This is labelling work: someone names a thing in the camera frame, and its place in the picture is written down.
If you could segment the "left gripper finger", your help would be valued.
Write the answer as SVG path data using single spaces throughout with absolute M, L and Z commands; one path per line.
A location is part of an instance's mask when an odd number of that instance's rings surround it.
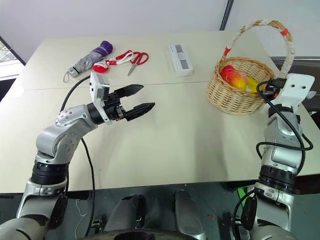
M 155 106 L 154 102 L 142 103 L 127 111 L 124 118 L 129 122 L 148 113 Z
M 129 97 L 129 96 L 135 95 L 143 87 L 144 86 L 141 84 L 130 84 L 130 85 L 124 86 L 116 90 L 116 96 L 118 99 L 121 99 L 123 97 Z

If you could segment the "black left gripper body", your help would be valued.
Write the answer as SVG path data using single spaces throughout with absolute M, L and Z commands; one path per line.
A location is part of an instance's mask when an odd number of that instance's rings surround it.
M 121 105 L 121 98 L 126 97 L 127 93 L 123 89 L 111 92 L 104 101 L 104 112 L 111 121 L 127 120 L 127 113 Z

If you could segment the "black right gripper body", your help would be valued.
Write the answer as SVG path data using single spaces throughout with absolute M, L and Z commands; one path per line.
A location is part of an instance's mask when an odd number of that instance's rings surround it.
M 265 99 L 274 100 L 286 83 L 285 78 L 273 78 L 268 81 L 262 94 Z

